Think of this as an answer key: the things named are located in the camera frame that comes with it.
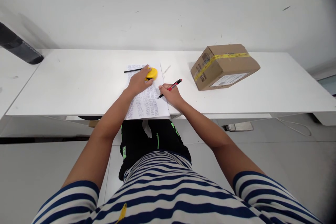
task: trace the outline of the hand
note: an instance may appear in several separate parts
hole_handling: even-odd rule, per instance
[[[151,71],[151,68],[148,68],[148,65],[144,66],[140,72],[132,76],[129,81],[127,89],[134,95],[140,94],[146,88],[150,87],[153,84],[154,79],[151,79],[145,82],[147,74]]]
[[[171,91],[167,90],[167,88],[170,88],[171,84],[163,84],[162,86],[159,86],[161,94],[165,96],[167,101],[172,104],[176,109],[180,110],[181,106],[185,103],[182,96],[180,95],[179,89],[174,87]]]

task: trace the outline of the red pen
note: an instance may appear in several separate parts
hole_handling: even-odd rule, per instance
[[[167,90],[171,91],[174,87],[176,87],[179,83],[181,83],[181,81],[182,81],[182,79],[179,79],[171,87],[167,88]]]

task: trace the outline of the black pen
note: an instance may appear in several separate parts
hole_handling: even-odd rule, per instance
[[[124,72],[134,72],[134,71],[139,71],[141,70],[142,68],[138,68],[138,69],[133,69],[133,70],[128,70],[128,71],[124,71]]]

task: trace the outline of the white table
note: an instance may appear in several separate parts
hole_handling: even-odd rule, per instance
[[[4,115],[37,67],[0,49],[0,134],[6,125]]]
[[[182,97],[210,118],[260,119],[336,111],[335,99],[289,54],[250,54],[260,64],[258,72],[227,89],[198,91],[190,68],[199,51],[52,49],[7,115],[103,115],[126,86],[126,66],[151,62],[160,62],[162,71],[170,66],[164,81],[183,79]],[[179,115],[172,106],[169,110]]]

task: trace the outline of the blue and white stripes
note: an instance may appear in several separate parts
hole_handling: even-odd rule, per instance
[[[279,183],[251,171],[234,179],[236,195],[191,170],[176,153],[154,151],[124,175],[124,185],[96,208],[98,188],[78,181],[62,188],[33,223],[320,223]]]

